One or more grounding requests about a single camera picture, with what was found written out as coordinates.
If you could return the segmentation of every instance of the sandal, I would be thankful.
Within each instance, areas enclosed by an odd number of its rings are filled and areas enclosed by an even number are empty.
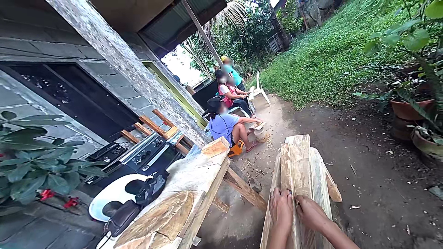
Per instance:
[[[249,148],[249,150],[246,150],[246,152],[251,151],[251,150],[254,149],[254,147],[257,146],[257,145],[258,145],[258,142],[257,142],[257,141],[254,141],[254,142],[252,143],[251,148]]]

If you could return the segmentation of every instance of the teal shirt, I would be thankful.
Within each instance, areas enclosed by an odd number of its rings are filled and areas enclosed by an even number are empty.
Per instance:
[[[234,76],[234,81],[236,86],[238,86],[241,83],[242,77],[231,66],[223,65],[223,69],[227,74],[232,73],[232,76]]]

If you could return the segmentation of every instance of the foot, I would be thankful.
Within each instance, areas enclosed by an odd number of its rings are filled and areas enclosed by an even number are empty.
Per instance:
[[[254,141],[253,143],[252,143],[252,145],[251,145],[251,148],[246,148],[246,152],[249,152],[249,151],[251,151],[252,149],[254,149],[254,147],[255,146],[257,146],[258,145],[258,142],[257,141]]]

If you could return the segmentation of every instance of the dirt ground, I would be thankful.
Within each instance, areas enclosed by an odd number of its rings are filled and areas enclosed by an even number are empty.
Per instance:
[[[295,111],[290,103],[268,96],[272,106],[261,97],[255,105],[267,122],[270,140],[233,157],[248,178],[261,182],[265,200],[285,137],[309,134],[342,193],[343,203],[331,203],[335,222],[358,246],[443,248],[443,202],[427,191],[441,184],[443,169],[426,167],[413,146],[393,140],[390,113],[377,113],[373,104],[333,110],[312,103]],[[264,213],[227,184],[222,183],[218,196],[231,208],[226,214],[211,206],[197,248],[259,248]]]

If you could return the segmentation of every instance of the plastic chair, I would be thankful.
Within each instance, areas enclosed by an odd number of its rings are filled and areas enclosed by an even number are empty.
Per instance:
[[[266,93],[264,92],[263,88],[260,87],[259,78],[260,78],[260,72],[257,72],[257,88],[255,88],[254,86],[251,86],[251,89],[250,89],[251,93],[248,96],[249,106],[250,106],[253,113],[256,113],[253,100],[254,100],[254,97],[259,94],[263,95],[263,97],[268,102],[269,106],[271,106],[271,102],[269,101],[268,96],[266,96]]]
[[[236,145],[234,145],[228,153],[228,157],[239,156],[243,152],[243,146],[245,143],[240,139]]]
[[[125,191],[126,185],[133,180],[146,181],[148,178],[152,178],[152,176],[130,174],[113,181],[92,200],[89,205],[89,214],[98,221],[107,222],[111,217],[103,213],[103,208],[106,204],[113,201],[121,202],[121,204],[124,204],[128,200],[135,201],[136,196]]]

